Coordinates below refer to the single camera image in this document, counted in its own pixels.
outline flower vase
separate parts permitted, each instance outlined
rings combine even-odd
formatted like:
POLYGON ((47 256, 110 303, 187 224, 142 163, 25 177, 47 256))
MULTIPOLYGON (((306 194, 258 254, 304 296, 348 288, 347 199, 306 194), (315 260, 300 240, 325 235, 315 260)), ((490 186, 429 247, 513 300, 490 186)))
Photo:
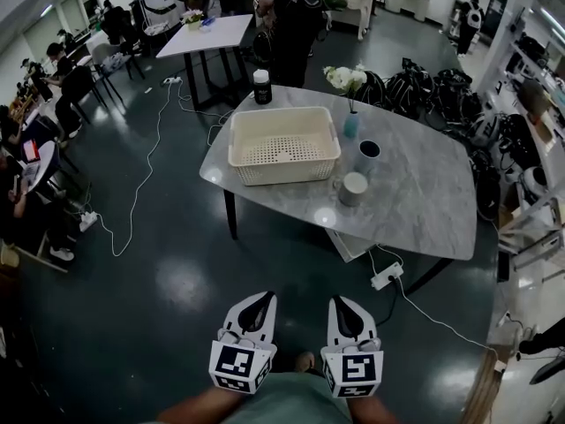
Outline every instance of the flower vase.
POLYGON ((200 23, 200 20, 197 20, 196 22, 188 22, 186 25, 188 26, 188 30, 192 32, 200 28, 200 23))
POLYGON ((357 137, 358 131, 359 131, 359 115, 356 111, 352 111, 345 118, 345 124, 343 125, 343 135, 353 140, 357 137))

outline white cup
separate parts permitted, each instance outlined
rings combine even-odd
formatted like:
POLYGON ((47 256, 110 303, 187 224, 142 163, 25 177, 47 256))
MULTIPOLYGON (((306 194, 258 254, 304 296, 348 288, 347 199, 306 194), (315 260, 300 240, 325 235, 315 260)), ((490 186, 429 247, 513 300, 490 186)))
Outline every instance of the white cup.
POLYGON ((337 196, 339 201, 353 208, 361 202, 368 187, 369 183, 365 176, 359 173, 349 173, 343 178, 342 188, 337 196))
POLYGON ((380 155, 380 148, 377 143, 371 140, 363 140, 359 143, 359 151, 353 165, 353 170, 361 173, 366 178, 377 164, 380 155))

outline perforated basket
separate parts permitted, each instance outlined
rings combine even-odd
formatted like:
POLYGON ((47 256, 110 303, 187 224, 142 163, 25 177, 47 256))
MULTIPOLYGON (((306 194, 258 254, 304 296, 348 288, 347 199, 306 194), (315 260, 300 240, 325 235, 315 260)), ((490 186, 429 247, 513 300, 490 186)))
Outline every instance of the perforated basket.
POLYGON ((241 111, 231 121, 228 161, 246 186, 326 179, 341 153, 324 107, 241 111))

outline blue vase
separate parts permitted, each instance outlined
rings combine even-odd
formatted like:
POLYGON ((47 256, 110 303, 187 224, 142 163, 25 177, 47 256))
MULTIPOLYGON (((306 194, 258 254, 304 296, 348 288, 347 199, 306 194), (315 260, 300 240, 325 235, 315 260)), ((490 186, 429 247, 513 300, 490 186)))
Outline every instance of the blue vase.
POLYGON ((343 135, 353 140, 357 138, 358 131, 359 131, 359 115, 356 111, 352 111, 345 118, 345 124, 343 125, 343 135))

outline ceiling light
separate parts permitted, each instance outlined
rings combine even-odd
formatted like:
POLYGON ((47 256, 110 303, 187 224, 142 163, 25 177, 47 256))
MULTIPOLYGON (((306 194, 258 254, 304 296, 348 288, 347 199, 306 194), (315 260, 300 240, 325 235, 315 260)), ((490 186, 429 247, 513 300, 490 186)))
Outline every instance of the ceiling light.
POLYGON ((554 16, 552 16, 549 12, 546 11, 545 8, 541 9, 541 12, 544 16, 546 16, 546 18, 552 23, 554 24, 554 26, 556 28, 559 28, 559 31, 562 32, 563 34, 565 34, 565 28, 563 28, 559 22, 557 20, 555 20, 554 16))
POLYGON ((43 16, 45 16, 45 14, 47 14, 47 13, 48 13, 49 11, 51 11, 52 9, 53 9, 53 5, 50 4, 47 8, 45 8, 45 9, 43 10, 43 12, 41 13, 41 16, 40 16, 40 17, 42 18, 43 16))
POLYGON ((563 39, 563 36, 557 33, 557 30, 555 30, 555 28, 552 28, 551 31, 553 31, 555 33, 555 36, 557 36, 559 40, 563 43, 563 45, 565 45, 565 39, 563 39))

